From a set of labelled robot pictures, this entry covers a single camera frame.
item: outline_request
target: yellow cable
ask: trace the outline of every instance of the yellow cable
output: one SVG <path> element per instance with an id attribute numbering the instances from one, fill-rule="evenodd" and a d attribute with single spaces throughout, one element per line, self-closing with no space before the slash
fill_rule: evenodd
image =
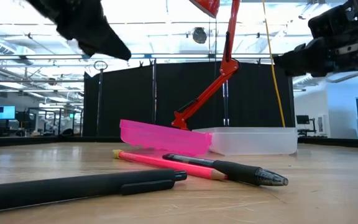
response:
<path id="1" fill-rule="evenodd" d="M 283 124 L 283 128 L 285 128 L 285 120 L 284 120 L 284 114 L 283 114 L 283 107 L 281 106 L 280 93 L 278 92 L 277 81 L 276 81 L 276 73 L 274 72 L 272 46 L 270 45 L 269 28 L 268 28 L 268 25 L 267 25 L 267 16 L 266 16 L 265 0 L 262 0 L 262 4 L 264 5 L 265 25 L 266 25 L 266 34 L 267 34 L 267 44 L 268 44 L 268 52 L 269 52 L 269 54 L 270 54 L 270 61 L 271 61 L 271 63 L 272 63 L 272 75 L 273 75 L 274 88 L 276 89 L 278 107 L 280 108 L 281 122 L 282 122 L 282 124 Z"/>

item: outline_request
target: table surface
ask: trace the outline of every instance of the table surface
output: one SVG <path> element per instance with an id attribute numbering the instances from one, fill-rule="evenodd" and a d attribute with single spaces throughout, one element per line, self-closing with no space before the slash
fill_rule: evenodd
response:
<path id="1" fill-rule="evenodd" d="M 358 223 L 358 149 L 300 144 L 290 156 L 205 157 L 275 171 L 286 187 L 189 177 L 174 189 L 0 212 L 0 223 Z M 0 183 L 151 169 L 112 159 L 116 143 L 0 147 Z"/>

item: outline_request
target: black partition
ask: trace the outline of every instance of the black partition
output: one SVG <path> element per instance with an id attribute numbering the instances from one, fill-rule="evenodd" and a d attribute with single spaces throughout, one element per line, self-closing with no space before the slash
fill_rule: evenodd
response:
<path id="1" fill-rule="evenodd" d="M 97 133 L 99 76 L 85 80 L 84 136 L 96 136 Z M 102 91 L 99 136 L 119 137 L 121 119 L 153 122 L 151 66 L 104 72 Z"/>
<path id="2" fill-rule="evenodd" d="M 292 79 L 275 67 L 286 127 L 295 127 Z M 229 80 L 228 113 L 232 127 L 282 127 L 272 67 L 241 63 Z"/>
<path id="3" fill-rule="evenodd" d="M 214 62 L 157 65 L 156 124 L 171 127 L 174 111 L 197 98 L 216 79 Z M 189 129 L 223 125 L 223 92 L 220 88 L 188 121 Z"/>

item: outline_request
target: red lamp arm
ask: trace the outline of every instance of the red lamp arm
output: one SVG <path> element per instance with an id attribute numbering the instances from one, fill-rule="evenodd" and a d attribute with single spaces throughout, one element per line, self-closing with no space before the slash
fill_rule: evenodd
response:
<path id="1" fill-rule="evenodd" d="M 237 60 L 231 58 L 231 52 L 233 49 L 234 36 L 236 34 L 237 13 L 239 8 L 240 0 L 233 0 L 229 27 L 226 32 L 226 43 L 224 45 L 222 64 L 219 69 L 221 75 L 199 97 L 197 97 L 197 99 L 187 104 L 182 112 L 174 112 L 175 120 L 172 122 L 172 126 L 187 129 L 186 120 L 197 112 L 198 109 L 223 85 L 223 83 L 238 71 L 239 63 Z"/>

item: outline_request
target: lamp shade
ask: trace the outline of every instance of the lamp shade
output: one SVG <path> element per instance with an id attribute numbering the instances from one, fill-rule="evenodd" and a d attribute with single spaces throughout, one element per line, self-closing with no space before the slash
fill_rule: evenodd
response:
<path id="1" fill-rule="evenodd" d="M 220 0 L 190 0 L 197 8 L 203 11 L 205 14 L 216 18 L 219 11 Z"/>

